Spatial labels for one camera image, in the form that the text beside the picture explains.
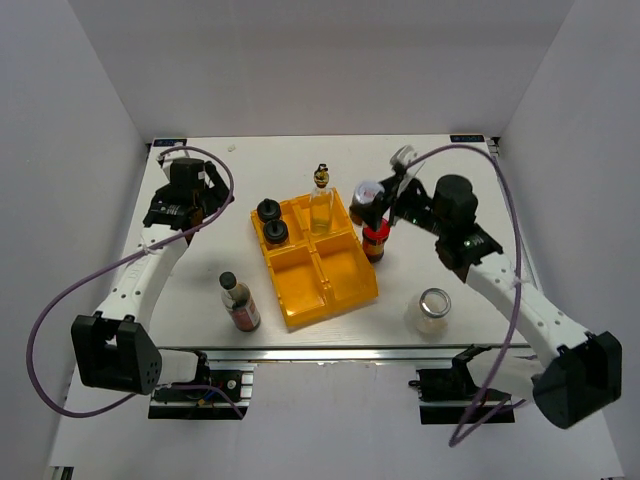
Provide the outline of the brown jar white lid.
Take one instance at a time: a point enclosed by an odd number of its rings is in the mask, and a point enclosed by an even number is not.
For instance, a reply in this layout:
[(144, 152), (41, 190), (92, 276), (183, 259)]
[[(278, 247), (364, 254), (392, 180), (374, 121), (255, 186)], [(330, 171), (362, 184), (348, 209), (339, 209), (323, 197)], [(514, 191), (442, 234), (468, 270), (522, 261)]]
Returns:
[(360, 206), (369, 205), (378, 193), (384, 191), (385, 188), (381, 183), (371, 180), (362, 181), (355, 187), (349, 206), (349, 215), (355, 225), (363, 225), (363, 220), (355, 209)]

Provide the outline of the red lid sauce jar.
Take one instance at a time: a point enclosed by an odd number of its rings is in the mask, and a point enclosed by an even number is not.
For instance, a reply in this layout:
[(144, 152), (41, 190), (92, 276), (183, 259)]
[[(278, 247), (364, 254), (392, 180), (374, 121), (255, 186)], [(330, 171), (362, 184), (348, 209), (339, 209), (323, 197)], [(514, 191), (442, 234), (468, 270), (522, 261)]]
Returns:
[(390, 235), (390, 227), (386, 219), (382, 219), (378, 230), (366, 226), (362, 230), (362, 248), (371, 263), (377, 263), (384, 256), (385, 243)]

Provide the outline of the glass oil bottle gold stopper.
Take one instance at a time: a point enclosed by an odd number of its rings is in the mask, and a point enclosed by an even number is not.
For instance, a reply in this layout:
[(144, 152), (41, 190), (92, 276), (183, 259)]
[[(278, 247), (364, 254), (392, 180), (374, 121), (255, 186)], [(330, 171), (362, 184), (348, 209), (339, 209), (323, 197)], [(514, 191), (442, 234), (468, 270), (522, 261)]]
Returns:
[(329, 169), (324, 163), (318, 165), (313, 175), (314, 189), (310, 195), (310, 231), (323, 235), (330, 231), (333, 220), (334, 192), (329, 187)]

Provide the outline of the white powder jar black lid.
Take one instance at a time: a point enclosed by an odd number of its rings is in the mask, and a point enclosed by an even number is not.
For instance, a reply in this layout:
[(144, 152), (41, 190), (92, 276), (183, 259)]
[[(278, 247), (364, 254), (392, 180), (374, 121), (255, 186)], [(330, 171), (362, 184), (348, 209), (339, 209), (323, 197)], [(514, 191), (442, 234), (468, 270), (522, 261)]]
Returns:
[(265, 198), (256, 207), (256, 213), (262, 223), (281, 218), (280, 203), (271, 198)]

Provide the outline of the glass spice jar black lid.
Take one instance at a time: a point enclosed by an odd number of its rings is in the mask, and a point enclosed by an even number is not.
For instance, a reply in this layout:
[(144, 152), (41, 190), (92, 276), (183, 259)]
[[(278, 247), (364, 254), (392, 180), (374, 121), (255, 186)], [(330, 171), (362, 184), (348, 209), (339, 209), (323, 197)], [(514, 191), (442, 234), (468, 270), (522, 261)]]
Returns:
[(289, 230), (285, 221), (273, 219), (263, 226), (263, 236), (268, 250), (283, 248), (289, 242)]

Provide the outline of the dark soy sauce bottle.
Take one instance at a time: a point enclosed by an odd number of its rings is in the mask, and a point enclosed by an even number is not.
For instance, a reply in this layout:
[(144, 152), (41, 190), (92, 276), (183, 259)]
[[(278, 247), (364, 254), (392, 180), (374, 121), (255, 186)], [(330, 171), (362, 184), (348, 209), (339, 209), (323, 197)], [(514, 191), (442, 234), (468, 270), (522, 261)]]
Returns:
[(219, 284), (222, 288), (222, 302), (236, 328), (242, 332), (256, 330), (261, 317), (250, 289), (230, 271), (219, 276)]

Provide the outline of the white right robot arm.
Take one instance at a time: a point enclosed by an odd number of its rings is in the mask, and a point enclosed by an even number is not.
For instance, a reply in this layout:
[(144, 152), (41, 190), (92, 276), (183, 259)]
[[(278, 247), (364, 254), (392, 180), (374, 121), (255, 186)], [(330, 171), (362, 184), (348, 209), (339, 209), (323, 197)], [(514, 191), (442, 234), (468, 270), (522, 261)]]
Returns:
[(488, 300), (519, 332), (534, 359), (505, 347), (470, 346), (451, 361), (444, 390), (472, 399), (486, 387), (534, 403), (553, 425), (568, 429), (617, 401), (622, 393), (622, 345), (572, 320), (535, 287), (521, 282), (502, 246), (476, 221), (471, 182), (441, 177), (432, 194), (422, 182), (395, 174), (354, 190), (351, 216), (374, 232), (404, 220), (436, 237), (446, 269)]

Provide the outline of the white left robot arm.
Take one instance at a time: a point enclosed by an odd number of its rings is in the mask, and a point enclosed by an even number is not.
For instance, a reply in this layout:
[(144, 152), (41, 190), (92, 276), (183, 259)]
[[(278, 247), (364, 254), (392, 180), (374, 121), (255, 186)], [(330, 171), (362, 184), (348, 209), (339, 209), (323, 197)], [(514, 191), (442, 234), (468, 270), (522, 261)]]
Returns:
[(168, 182), (143, 218), (136, 258), (127, 262), (112, 291), (91, 315), (79, 315), (71, 337), (81, 381), (93, 388), (148, 395), (176, 383), (188, 398), (211, 387), (211, 374), (193, 351), (158, 348), (148, 334), (160, 294), (193, 239), (193, 228), (231, 202), (211, 161), (169, 161)]

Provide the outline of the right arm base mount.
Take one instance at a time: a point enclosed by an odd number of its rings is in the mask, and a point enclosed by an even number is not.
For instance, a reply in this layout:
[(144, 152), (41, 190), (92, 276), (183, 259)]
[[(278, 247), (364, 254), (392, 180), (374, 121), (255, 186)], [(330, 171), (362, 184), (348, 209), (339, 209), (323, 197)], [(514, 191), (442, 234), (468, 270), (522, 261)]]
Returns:
[[(458, 423), (481, 385), (481, 382), (476, 384), (471, 379), (467, 364), (473, 357), (486, 351), (491, 351), (491, 348), (472, 345), (457, 354), (448, 367), (419, 369), (416, 372), (416, 378), (408, 381), (408, 387), (413, 389), (419, 398), (422, 425), (456, 425)], [(511, 406), (511, 396), (488, 389), (466, 424), (474, 424), (501, 401), (505, 401), (505, 405), (487, 422), (489, 424), (514, 423), (515, 414)]]

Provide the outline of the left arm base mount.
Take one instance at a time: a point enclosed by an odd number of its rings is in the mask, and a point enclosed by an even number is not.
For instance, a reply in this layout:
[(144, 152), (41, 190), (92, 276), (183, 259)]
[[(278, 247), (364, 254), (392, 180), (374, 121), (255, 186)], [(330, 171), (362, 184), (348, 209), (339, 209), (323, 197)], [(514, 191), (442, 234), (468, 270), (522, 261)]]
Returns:
[(251, 367), (201, 368), (195, 381), (156, 389), (150, 399), (150, 420), (242, 420), (252, 397)]

